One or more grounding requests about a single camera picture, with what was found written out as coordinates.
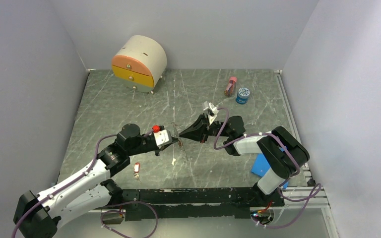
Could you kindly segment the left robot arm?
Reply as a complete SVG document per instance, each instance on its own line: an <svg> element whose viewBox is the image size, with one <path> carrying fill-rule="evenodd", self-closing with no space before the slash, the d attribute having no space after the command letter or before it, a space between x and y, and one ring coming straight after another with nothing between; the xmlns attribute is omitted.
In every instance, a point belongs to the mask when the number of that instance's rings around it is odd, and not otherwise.
<svg viewBox="0 0 381 238"><path fill-rule="evenodd" d="M95 149L92 160L78 172L39 193L20 196L11 236L21 232L26 238L51 238L64 225L95 208L117 208L123 190L112 177L130 164L133 155L160 152L179 140L163 126L146 134L136 124L126 124L113 134L113 143Z"/></svg>

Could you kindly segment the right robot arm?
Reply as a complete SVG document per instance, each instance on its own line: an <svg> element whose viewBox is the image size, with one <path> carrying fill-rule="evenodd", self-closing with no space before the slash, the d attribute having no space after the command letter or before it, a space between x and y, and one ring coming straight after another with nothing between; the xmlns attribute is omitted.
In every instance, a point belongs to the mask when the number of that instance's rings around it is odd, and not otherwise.
<svg viewBox="0 0 381 238"><path fill-rule="evenodd" d="M260 206L271 201L272 193L290 177L297 175L301 166L310 159L307 149L284 127L247 134L241 116L209 122L209 117L201 114L179 136L200 143L204 143L210 136L226 137L227 140L220 148L225 149L229 155L263 154L270 168L254 185L253 200Z"/></svg>

